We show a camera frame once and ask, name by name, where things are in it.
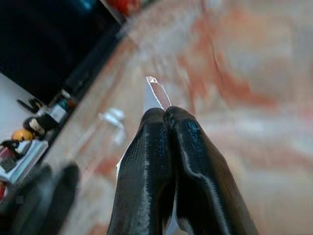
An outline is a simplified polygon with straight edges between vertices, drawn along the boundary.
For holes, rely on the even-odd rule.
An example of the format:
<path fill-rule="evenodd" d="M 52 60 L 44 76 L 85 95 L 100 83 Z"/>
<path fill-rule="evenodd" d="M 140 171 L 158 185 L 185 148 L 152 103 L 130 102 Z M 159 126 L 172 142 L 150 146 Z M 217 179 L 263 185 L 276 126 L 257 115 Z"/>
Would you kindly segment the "black plush doll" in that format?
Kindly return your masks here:
<path fill-rule="evenodd" d="M 33 135 L 43 137 L 47 132 L 56 128 L 58 122 L 49 114 L 37 117 L 29 117 L 23 122 L 23 128 L 30 131 Z"/>

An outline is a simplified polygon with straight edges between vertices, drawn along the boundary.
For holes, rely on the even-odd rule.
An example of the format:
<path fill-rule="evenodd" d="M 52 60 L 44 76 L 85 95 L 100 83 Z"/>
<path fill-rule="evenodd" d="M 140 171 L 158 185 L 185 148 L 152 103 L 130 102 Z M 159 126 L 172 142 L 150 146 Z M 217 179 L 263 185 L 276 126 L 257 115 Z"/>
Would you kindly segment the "small dark figurine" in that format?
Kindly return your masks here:
<path fill-rule="evenodd" d="M 0 143 L 0 146 L 8 148 L 16 158 L 21 158 L 23 156 L 23 154 L 17 150 L 19 145 L 20 141 L 16 140 L 6 140 Z"/>

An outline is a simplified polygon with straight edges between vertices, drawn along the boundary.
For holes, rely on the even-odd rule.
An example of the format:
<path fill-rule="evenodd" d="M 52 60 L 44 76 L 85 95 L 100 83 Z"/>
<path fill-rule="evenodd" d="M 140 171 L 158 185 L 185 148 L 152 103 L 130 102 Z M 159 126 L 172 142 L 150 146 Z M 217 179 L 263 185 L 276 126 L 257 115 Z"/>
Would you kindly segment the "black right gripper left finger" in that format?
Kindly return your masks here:
<path fill-rule="evenodd" d="M 175 167 L 161 108 L 142 116 L 120 163 L 107 235 L 163 235 L 172 215 Z"/>

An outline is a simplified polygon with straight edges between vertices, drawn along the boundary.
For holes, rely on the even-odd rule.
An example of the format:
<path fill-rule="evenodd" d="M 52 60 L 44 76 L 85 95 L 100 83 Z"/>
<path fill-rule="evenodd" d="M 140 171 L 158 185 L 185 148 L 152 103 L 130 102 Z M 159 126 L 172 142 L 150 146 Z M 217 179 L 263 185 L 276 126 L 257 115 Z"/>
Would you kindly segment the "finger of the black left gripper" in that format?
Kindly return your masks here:
<path fill-rule="evenodd" d="M 79 167 L 69 164 L 54 176 L 54 188 L 41 235 L 58 235 L 73 205 L 78 182 Z"/>
<path fill-rule="evenodd" d="M 19 188 L 12 235 L 38 235 L 43 222 L 44 186 L 51 176 L 51 168 L 44 166 L 30 174 Z"/>

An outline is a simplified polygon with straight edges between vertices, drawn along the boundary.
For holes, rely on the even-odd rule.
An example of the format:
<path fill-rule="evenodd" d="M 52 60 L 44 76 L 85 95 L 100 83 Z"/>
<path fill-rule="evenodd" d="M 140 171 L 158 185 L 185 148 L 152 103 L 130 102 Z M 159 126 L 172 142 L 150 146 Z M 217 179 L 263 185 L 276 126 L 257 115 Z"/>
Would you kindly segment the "black TV cabinet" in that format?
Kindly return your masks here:
<path fill-rule="evenodd" d="M 120 24 L 113 23 L 109 27 L 108 31 L 100 37 L 99 41 L 88 54 L 86 59 L 74 70 L 71 76 L 66 80 L 64 89 L 62 89 L 59 94 L 55 96 L 55 103 L 58 102 L 61 98 L 65 98 L 67 96 L 67 92 L 70 92 L 73 98 L 81 99 L 83 97 L 84 93 L 87 91 L 88 87 L 91 85 L 96 75 L 100 71 L 101 64 L 103 64 L 108 59 L 113 49 L 116 47 L 119 41 L 117 35 L 120 29 Z M 38 137 L 32 140 L 47 141 L 48 148 L 41 156 L 41 158 L 37 161 L 37 163 L 32 167 L 32 169 L 22 179 L 18 180 L 13 185 L 4 182 L 6 185 L 6 192 L 4 199 L 0 202 L 0 214 L 7 213 L 10 210 L 10 207 L 15 205 L 15 198 L 16 194 L 19 192 L 19 188 L 27 178 L 28 174 L 33 173 L 35 168 L 38 166 L 38 163 L 45 156 L 46 152 L 53 144 L 61 129 L 73 113 L 73 110 L 73 108 L 69 109 L 63 120 L 58 123 L 58 126 L 56 128 L 47 132 L 45 136 Z M 26 154 L 27 150 L 30 147 L 30 144 L 25 142 L 26 141 L 21 141 L 18 147 L 23 156 Z M 1 153 L 2 157 L 0 158 L 0 164 L 5 169 L 5 171 L 8 172 L 15 166 L 16 161 L 19 159 L 15 159 L 9 149 L 3 148 L 1 150 Z"/>

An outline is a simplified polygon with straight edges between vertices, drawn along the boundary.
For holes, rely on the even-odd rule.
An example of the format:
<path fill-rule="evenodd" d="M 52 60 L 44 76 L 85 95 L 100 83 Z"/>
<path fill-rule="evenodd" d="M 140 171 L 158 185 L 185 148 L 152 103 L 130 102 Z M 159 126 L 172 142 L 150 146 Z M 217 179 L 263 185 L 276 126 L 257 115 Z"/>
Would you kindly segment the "orange round plush toy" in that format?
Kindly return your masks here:
<path fill-rule="evenodd" d="M 31 141 L 33 140 L 33 134 L 28 130 L 20 129 L 12 134 L 11 139 L 14 141 Z"/>

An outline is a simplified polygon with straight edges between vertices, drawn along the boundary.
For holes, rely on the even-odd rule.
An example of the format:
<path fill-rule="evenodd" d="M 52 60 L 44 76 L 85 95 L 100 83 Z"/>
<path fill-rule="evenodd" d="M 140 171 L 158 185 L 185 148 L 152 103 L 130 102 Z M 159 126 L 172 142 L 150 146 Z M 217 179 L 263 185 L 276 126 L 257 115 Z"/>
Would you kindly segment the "black television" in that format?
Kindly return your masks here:
<path fill-rule="evenodd" d="M 0 72 L 49 103 L 113 23 L 101 0 L 0 0 Z"/>

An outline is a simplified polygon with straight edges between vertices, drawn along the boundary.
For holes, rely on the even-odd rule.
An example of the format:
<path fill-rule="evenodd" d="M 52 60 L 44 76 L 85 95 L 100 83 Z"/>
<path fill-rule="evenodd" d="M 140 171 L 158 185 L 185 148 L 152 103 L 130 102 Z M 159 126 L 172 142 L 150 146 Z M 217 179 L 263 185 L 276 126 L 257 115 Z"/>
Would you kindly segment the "clear plastic wrapper piece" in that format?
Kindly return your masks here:
<path fill-rule="evenodd" d="M 164 87 L 152 76 L 146 77 L 144 88 L 143 112 L 151 108 L 161 108 L 166 111 L 172 106 Z"/>

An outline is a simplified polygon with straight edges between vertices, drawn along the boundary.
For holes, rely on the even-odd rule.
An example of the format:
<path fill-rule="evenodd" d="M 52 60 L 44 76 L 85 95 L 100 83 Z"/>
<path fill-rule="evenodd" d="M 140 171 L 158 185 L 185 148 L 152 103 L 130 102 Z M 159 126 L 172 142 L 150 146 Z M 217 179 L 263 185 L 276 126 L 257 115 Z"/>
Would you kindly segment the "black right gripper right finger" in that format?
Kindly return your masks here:
<path fill-rule="evenodd" d="M 259 235 L 224 156 L 196 118 L 166 110 L 176 171 L 176 218 L 189 235 Z"/>

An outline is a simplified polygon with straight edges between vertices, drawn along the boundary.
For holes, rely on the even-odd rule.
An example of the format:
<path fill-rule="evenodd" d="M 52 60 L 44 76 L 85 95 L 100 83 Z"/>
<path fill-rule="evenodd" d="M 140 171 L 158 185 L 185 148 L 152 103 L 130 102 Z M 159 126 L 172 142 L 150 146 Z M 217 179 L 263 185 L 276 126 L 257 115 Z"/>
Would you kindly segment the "marble pattern folding table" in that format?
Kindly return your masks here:
<path fill-rule="evenodd" d="M 81 170 L 59 235 L 106 232 L 148 76 L 223 154 L 261 235 L 313 235 L 313 0 L 160 0 L 121 35 L 45 158 Z M 125 115 L 120 147 L 98 117 L 111 107 Z"/>

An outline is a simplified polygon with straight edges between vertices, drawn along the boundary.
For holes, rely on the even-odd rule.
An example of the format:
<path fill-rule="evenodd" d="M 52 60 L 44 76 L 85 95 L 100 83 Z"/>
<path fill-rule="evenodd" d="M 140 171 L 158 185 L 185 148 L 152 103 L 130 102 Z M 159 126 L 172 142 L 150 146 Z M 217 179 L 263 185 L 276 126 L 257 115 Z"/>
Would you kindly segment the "red figurine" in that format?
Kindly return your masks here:
<path fill-rule="evenodd" d="M 154 0 L 106 0 L 121 15 L 130 16 L 139 12 Z"/>

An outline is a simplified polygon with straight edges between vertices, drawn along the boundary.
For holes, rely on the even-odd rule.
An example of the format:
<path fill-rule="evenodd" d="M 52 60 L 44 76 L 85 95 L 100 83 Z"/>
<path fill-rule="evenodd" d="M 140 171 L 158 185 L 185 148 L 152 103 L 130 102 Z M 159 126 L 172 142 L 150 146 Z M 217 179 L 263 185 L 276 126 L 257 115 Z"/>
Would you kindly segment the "clear plastic tray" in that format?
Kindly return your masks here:
<path fill-rule="evenodd" d="M 111 140 L 115 147 L 120 147 L 126 140 L 126 130 L 124 126 L 125 115 L 122 110 L 111 107 L 104 113 L 99 113 L 101 121 L 105 121 L 113 127 Z"/>

